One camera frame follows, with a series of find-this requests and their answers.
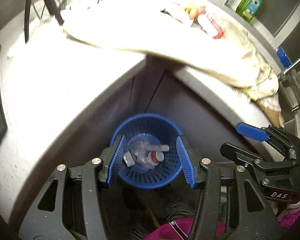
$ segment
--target green soap bottle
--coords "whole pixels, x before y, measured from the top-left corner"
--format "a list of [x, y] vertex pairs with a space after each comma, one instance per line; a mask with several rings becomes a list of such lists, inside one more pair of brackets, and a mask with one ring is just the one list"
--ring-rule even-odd
[[258, 11], [261, 3], [262, 0], [242, 0], [235, 11], [249, 22]]

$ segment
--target metal bolt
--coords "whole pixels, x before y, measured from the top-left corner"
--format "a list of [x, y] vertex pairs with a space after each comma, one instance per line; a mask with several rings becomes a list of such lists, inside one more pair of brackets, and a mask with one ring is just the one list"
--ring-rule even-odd
[[263, 181], [262, 181], [262, 184], [264, 184], [264, 185], [268, 185], [269, 184], [269, 179], [263, 179]]
[[208, 164], [210, 164], [210, 163], [211, 163], [211, 160], [210, 160], [210, 159], [208, 159], [208, 158], [203, 158], [203, 159], [201, 160], [201, 162], [202, 162], [203, 164], [206, 164], [206, 165], [208, 165]]
[[92, 160], [92, 163], [95, 164], [95, 165], [97, 165], [97, 164], [101, 163], [101, 159], [100, 158], [94, 158]]
[[237, 166], [237, 171], [244, 172], [245, 168], [243, 166], [239, 165], [239, 166]]
[[291, 159], [296, 160], [296, 151], [293, 149], [289, 149], [289, 156]]
[[63, 171], [66, 168], [64, 164], [60, 164], [57, 168], [58, 171]]

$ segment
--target perforated basket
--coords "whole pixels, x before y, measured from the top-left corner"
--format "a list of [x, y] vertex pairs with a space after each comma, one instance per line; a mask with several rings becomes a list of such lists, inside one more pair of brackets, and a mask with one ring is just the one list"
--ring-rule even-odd
[[164, 153], [164, 161], [153, 170], [144, 170], [141, 165], [135, 164], [128, 168], [123, 162], [119, 176], [131, 186], [142, 189], [159, 188], [170, 183], [181, 171], [181, 163], [176, 151], [176, 140], [181, 131], [167, 118], [157, 114], [139, 114], [123, 122], [114, 132], [110, 146], [118, 134], [127, 139], [127, 151], [134, 141], [149, 141], [151, 145], [170, 146]]

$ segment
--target blue clamp handle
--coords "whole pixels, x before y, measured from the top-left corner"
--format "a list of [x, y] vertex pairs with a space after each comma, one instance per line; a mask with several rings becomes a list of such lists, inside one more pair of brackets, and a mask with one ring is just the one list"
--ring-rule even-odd
[[269, 135], [267, 135], [266, 131], [261, 130], [257, 127], [248, 125], [246, 123], [238, 123], [236, 128], [237, 132], [246, 137], [252, 138], [259, 142], [268, 141], [270, 139]]

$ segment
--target beige fabric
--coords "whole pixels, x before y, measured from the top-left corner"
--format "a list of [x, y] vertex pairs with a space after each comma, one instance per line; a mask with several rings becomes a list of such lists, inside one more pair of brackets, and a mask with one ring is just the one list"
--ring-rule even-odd
[[171, 0], [102, 2], [90, 10], [63, 11], [64, 30], [93, 46], [162, 55], [198, 68], [252, 99], [275, 94], [278, 80], [239, 26], [223, 19], [214, 40], [160, 12]]
[[256, 104], [259, 109], [265, 114], [272, 125], [276, 127], [282, 127], [284, 123], [283, 116], [281, 114], [281, 107], [279, 104], [278, 93], [273, 96], [251, 101], [250, 97], [243, 91], [242, 88], [232, 88], [239, 97], [245, 98], [247, 103]]

